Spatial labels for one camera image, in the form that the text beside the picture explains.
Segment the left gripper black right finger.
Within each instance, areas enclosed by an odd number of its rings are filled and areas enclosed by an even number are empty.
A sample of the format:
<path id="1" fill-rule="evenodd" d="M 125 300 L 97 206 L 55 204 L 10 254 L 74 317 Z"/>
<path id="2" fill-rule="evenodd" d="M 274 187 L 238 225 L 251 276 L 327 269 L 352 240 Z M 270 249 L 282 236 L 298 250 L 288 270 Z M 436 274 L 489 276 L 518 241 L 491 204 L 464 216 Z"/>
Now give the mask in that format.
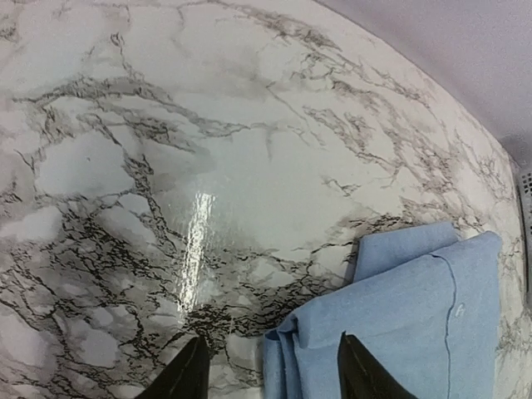
<path id="1" fill-rule="evenodd" d="M 343 399 L 410 399 L 410 392 L 354 335 L 342 334 L 337 367 Z"/>

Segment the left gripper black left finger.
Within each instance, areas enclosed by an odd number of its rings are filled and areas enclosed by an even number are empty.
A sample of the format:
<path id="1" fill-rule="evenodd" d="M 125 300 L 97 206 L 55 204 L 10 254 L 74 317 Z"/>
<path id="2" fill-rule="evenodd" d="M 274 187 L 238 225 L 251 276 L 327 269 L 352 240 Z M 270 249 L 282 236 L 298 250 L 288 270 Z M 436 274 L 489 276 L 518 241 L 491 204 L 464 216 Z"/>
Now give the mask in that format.
<path id="1" fill-rule="evenodd" d="M 209 390 L 209 348 L 203 337 L 189 340 L 140 399 L 205 399 Z"/>

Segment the light blue long sleeve shirt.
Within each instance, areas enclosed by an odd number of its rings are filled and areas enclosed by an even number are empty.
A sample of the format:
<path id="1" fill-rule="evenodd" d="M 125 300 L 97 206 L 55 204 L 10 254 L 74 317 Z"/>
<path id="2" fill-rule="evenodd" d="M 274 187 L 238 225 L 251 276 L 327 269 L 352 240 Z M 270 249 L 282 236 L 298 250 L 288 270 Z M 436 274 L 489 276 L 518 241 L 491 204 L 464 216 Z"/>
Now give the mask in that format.
<path id="1" fill-rule="evenodd" d="M 448 222 L 364 236 L 353 280 L 294 309 L 263 343 L 267 398 L 338 398 L 342 335 L 418 398 L 490 398 L 500 237 Z"/>

